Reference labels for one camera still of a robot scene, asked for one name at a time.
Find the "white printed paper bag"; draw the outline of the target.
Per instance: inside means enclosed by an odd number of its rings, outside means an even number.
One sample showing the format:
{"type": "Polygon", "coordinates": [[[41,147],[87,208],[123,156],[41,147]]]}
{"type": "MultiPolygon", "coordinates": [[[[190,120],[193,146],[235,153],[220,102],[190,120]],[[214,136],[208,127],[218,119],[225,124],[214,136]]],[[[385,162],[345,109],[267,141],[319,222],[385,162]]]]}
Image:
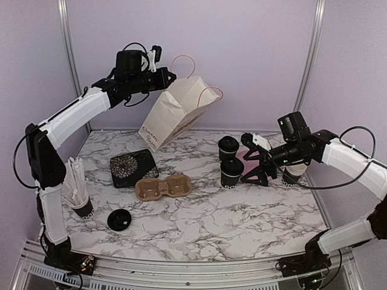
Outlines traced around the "white printed paper bag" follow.
{"type": "Polygon", "coordinates": [[[176,79],[154,103],[138,130],[149,148],[156,152],[187,131],[224,93],[190,73],[176,79]]]}

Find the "stack of paper cups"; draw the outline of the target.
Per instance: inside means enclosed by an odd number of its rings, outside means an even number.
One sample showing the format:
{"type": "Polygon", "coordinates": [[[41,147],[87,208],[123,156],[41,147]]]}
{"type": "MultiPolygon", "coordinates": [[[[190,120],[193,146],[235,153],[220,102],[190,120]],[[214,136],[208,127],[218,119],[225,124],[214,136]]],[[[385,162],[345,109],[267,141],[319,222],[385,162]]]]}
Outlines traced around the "stack of paper cups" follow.
{"type": "Polygon", "coordinates": [[[282,175],[282,183],[286,187],[293,187],[299,181],[300,177],[305,173],[307,165],[297,164],[286,166],[284,174],[282,175]]]}

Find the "brown cardboard cup carrier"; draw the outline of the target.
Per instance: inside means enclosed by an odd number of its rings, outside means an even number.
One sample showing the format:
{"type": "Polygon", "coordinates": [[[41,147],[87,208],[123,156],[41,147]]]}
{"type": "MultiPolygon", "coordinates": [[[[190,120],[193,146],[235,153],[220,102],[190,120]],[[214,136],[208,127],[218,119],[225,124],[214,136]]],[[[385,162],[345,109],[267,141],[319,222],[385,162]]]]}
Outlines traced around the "brown cardboard cup carrier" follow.
{"type": "Polygon", "coordinates": [[[156,201],[162,196],[172,198],[187,196],[192,191],[191,179],[184,174],[165,179],[143,178],[135,185],[135,195],[141,201],[156,201]]]}

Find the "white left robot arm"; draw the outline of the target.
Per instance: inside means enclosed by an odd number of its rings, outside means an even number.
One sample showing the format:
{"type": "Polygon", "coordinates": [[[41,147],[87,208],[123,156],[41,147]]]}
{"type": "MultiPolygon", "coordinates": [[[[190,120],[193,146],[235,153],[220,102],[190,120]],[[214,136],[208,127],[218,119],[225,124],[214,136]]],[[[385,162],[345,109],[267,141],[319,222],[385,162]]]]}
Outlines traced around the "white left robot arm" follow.
{"type": "Polygon", "coordinates": [[[20,142],[26,144],[28,164],[34,183],[19,183],[36,191],[41,209],[44,237],[56,247],[52,258],[62,268],[76,264],[76,255],[63,244],[70,241],[63,219],[61,190],[67,170],[58,150],[72,135],[98,115],[129,103],[134,94],[148,94],[167,89],[176,75],[165,66],[157,67],[162,48],[154,45],[150,50],[141,47],[132,50],[125,46],[117,52],[115,66],[81,95],[38,124],[25,128],[20,142]]]}

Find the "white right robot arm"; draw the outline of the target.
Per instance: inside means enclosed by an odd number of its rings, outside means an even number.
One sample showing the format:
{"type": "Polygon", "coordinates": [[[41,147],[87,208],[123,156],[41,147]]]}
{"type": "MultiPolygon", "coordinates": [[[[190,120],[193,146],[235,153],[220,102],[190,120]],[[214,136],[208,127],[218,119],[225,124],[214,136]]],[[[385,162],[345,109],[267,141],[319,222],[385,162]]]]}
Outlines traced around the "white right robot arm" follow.
{"type": "Polygon", "coordinates": [[[289,113],[278,119],[285,143],[271,147],[264,137],[244,133],[242,144],[248,148],[244,160],[257,160],[258,166],[246,173],[242,182],[267,186],[268,179],[276,179],[278,172],[297,184],[303,174],[297,166],[307,167],[311,161],[325,164],[346,174],[351,179],[342,185],[355,182],[371,191],[379,203],[368,216],[317,235],[305,246],[299,264],[311,271],[328,255],[342,248],[358,246],[373,239],[386,239],[386,165],[346,143],[343,136],[326,129],[310,131],[302,114],[289,113]]]}

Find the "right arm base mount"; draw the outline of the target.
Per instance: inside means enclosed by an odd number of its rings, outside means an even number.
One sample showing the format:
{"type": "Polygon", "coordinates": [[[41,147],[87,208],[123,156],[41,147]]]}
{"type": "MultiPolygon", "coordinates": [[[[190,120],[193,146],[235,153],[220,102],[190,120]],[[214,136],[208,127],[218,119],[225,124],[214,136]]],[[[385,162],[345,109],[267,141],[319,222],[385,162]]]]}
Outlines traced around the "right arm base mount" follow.
{"type": "Polygon", "coordinates": [[[303,254],[283,257],[278,260],[275,267],[283,277],[306,274],[320,269],[329,269],[332,265],[328,254],[324,254],[318,245],[320,237],[327,230],[315,235],[305,244],[303,254]]]}

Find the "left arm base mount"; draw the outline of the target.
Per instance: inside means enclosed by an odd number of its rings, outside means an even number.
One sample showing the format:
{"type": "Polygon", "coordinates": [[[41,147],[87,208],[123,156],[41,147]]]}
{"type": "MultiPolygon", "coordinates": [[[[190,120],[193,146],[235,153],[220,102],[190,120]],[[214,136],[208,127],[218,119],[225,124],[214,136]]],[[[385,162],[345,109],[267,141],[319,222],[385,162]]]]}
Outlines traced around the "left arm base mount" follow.
{"type": "Polygon", "coordinates": [[[55,245],[45,234],[40,238],[41,247],[45,253],[44,264],[69,271],[72,274],[93,275],[96,258],[93,255],[75,253],[69,237],[64,242],[55,245]]]}

